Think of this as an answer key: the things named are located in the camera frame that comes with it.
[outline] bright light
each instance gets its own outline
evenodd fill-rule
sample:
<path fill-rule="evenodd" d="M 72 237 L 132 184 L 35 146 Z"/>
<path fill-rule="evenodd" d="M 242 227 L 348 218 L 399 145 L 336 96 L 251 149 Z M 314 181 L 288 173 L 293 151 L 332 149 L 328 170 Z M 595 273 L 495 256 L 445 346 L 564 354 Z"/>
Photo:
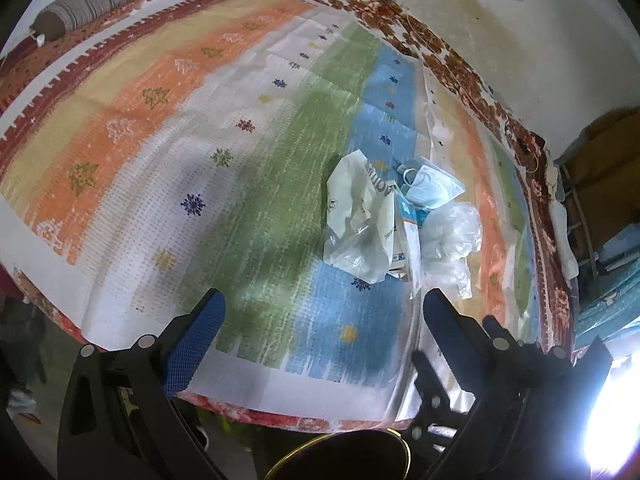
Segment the bright light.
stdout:
<path fill-rule="evenodd" d="M 592 471 L 615 474 L 638 441 L 640 353 L 628 369 L 620 370 L 620 364 L 614 363 L 589 419 L 584 453 Z"/>

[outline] round object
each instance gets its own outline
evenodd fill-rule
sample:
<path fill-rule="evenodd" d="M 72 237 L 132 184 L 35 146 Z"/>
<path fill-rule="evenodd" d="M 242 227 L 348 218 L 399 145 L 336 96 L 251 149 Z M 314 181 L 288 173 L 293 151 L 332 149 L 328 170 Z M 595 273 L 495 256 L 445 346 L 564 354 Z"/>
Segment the round object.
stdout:
<path fill-rule="evenodd" d="M 156 336 L 147 334 L 147 335 L 143 335 L 140 339 L 138 339 L 138 346 L 140 348 L 149 348 L 150 346 L 153 346 L 155 342 L 156 342 Z"/>
<path fill-rule="evenodd" d="M 409 446 L 394 430 L 321 435 L 281 459 L 264 480 L 404 480 Z"/>
<path fill-rule="evenodd" d="M 504 338 L 497 337 L 492 341 L 492 343 L 494 344 L 494 348 L 497 350 L 505 351 L 509 349 L 509 342 Z"/>
<path fill-rule="evenodd" d="M 82 357 L 89 357 L 92 353 L 94 353 L 95 347 L 93 345 L 84 345 L 80 349 L 80 355 Z"/>
<path fill-rule="evenodd" d="M 566 350 L 561 346 L 554 346 L 551 349 L 551 353 L 558 359 L 566 359 Z"/>

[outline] blue gripper pad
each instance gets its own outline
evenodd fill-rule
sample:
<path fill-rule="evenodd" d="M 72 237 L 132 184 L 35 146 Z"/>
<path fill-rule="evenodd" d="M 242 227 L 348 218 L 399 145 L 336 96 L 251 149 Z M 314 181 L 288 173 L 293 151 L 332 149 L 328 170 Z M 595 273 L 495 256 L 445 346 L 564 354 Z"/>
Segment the blue gripper pad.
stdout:
<path fill-rule="evenodd" d="M 164 392 L 168 397 L 187 389 L 225 320 L 225 297 L 216 292 L 202 307 L 164 362 Z"/>
<path fill-rule="evenodd" d="M 484 392 L 486 359 L 479 352 L 487 339 L 476 320 L 460 316 L 439 288 L 430 290 L 422 303 L 424 321 L 460 388 L 476 397 Z"/>

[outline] clear plastic bag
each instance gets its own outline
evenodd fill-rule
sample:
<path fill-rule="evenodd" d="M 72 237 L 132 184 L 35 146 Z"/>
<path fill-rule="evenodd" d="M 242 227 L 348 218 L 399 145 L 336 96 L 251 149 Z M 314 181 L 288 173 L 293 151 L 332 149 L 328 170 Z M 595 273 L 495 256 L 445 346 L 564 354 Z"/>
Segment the clear plastic bag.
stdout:
<path fill-rule="evenodd" d="M 423 260 L 426 290 L 439 288 L 451 301 L 471 298 L 471 273 L 466 258 L 459 260 Z"/>
<path fill-rule="evenodd" d="M 477 253 L 482 224 L 476 206 L 449 202 L 431 211 L 420 229 L 420 252 L 425 260 L 459 260 Z"/>
<path fill-rule="evenodd" d="M 469 202 L 450 202 L 431 211 L 419 231 L 424 284 L 439 288 L 450 300 L 471 298 L 466 257 L 482 244 L 482 224 Z"/>

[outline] plastic bag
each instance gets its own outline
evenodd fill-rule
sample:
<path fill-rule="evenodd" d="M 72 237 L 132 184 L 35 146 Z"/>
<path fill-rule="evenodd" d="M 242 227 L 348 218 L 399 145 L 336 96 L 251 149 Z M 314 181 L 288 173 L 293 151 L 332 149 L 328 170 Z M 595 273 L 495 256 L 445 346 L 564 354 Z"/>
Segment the plastic bag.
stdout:
<path fill-rule="evenodd" d="M 466 258 L 459 260 L 423 260 L 426 290 L 439 288 L 451 301 L 471 298 L 471 273 Z"/>
<path fill-rule="evenodd" d="M 401 164 L 397 171 L 404 180 L 402 193 L 418 207 L 437 209 L 466 189 L 462 182 L 423 156 Z"/>
<path fill-rule="evenodd" d="M 367 283 L 382 282 L 394 247 L 394 182 L 360 150 L 344 156 L 327 181 L 323 259 Z"/>
<path fill-rule="evenodd" d="M 450 300 L 471 298 L 466 257 L 482 244 L 482 224 L 469 202 L 450 202 L 431 211 L 418 232 L 424 285 L 439 288 Z"/>
<path fill-rule="evenodd" d="M 477 253 L 482 224 L 476 206 L 450 202 L 431 211 L 420 229 L 420 252 L 427 260 L 459 260 Z"/>

